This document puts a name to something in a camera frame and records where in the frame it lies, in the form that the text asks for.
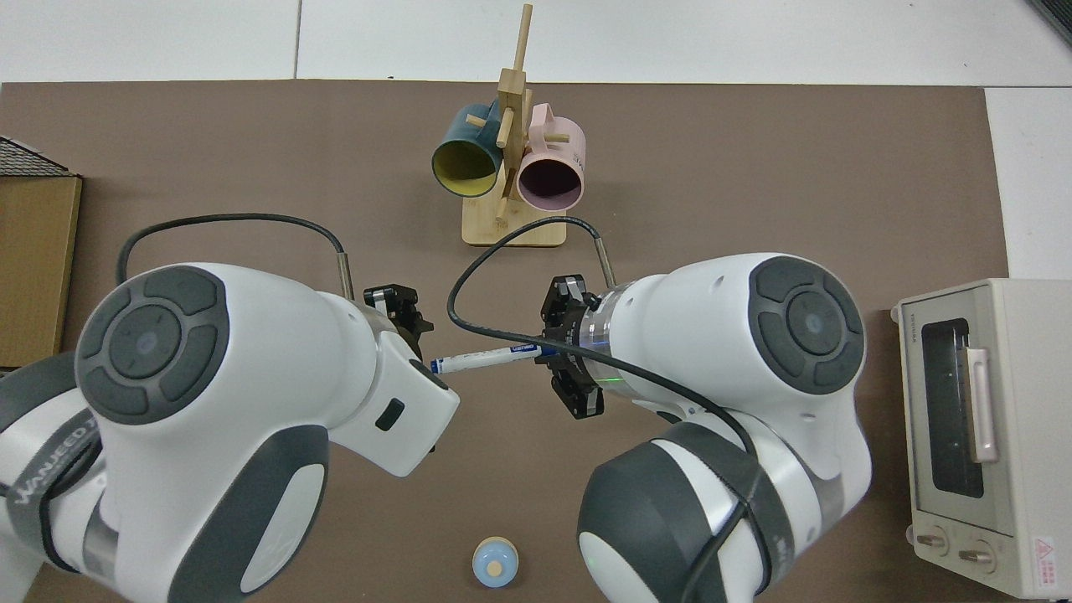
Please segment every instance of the toaster oven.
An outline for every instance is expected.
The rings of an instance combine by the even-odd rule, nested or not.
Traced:
[[[1072,281],[900,300],[915,554],[1021,599],[1072,597]]]

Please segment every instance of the oven knob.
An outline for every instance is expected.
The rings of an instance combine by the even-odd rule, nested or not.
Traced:
[[[977,540],[974,548],[962,550],[958,555],[965,561],[978,563],[987,574],[993,574],[994,570],[997,570],[997,557],[994,555],[994,549],[984,541]]]
[[[923,534],[915,536],[915,542],[922,544],[923,546],[933,546],[935,548],[939,546],[946,546],[946,539],[941,536],[936,536],[934,534]]]
[[[946,530],[938,526],[930,526],[927,532],[917,535],[915,542],[935,549],[941,557],[949,555],[949,539],[946,538]]]

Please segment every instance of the oven door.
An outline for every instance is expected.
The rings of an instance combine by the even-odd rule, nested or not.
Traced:
[[[920,511],[1013,535],[1008,459],[998,418],[1002,400],[1001,362],[995,337],[991,286],[958,291],[905,304],[902,337],[908,371],[910,441]],[[976,388],[987,387],[993,412],[972,407],[967,353],[985,350],[988,371],[977,372]],[[986,383],[980,383],[982,377]],[[974,396],[977,405],[982,396]],[[977,462],[976,421],[993,427],[996,457]]]

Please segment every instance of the pink mug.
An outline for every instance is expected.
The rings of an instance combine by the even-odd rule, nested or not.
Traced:
[[[528,126],[531,151],[518,168],[518,193],[544,211],[569,209],[584,194],[584,131],[551,114],[551,105],[533,107]]]

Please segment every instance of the mug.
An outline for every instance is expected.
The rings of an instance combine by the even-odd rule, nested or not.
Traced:
[[[561,211],[584,194],[584,131],[565,117],[555,117],[551,105],[533,107],[528,126],[532,150],[518,168],[518,194],[536,209]]]
[[[443,188],[461,196],[480,196],[495,186],[503,163],[503,149],[495,146],[500,123],[497,100],[466,105],[455,115],[432,153],[432,173]]]

